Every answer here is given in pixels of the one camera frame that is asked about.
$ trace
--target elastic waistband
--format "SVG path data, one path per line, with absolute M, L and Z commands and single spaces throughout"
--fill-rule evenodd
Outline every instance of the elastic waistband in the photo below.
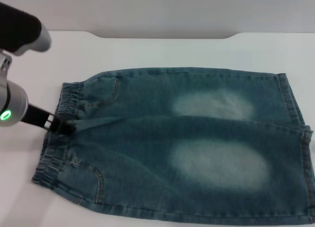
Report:
M 63 83 L 56 114 L 67 120 L 75 119 L 80 106 L 83 84 Z M 67 158 L 69 136 L 46 133 L 32 182 L 49 189 L 54 188 L 58 173 Z

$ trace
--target jeans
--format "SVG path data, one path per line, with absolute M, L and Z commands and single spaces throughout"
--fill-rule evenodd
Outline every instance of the jeans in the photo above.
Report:
M 96 212 L 218 225 L 315 220 L 306 126 L 285 74 L 141 68 L 64 83 L 32 181 Z

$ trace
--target faded denim patch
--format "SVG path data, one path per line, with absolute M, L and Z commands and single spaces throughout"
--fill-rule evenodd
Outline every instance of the faded denim patch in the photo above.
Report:
M 64 83 L 32 181 L 96 212 L 218 225 L 314 221 L 312 131 L 285 74 L 141 68 Z

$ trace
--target white table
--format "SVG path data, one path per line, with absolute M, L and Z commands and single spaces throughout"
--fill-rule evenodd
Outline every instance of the white table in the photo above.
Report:
M 304 119 L 315 128 L 315 33 L 241 33 L 227 39 L 106 39 L 50 32 L 52 48 L 14 58 L 8 78 L 51 112 L 62 82 L 137 67 L 217 67 L 287 73 Z M 0 129 L 1 227 L 196 227 L 95 213 L 31 183 L 45 131 L 19 123 Z

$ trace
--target white wall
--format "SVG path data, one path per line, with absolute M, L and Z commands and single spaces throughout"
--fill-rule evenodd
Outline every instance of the white wall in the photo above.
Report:
M 315 0 L 0 0 L 50 30 L 101 37 L 221 38 L 315 32 Z

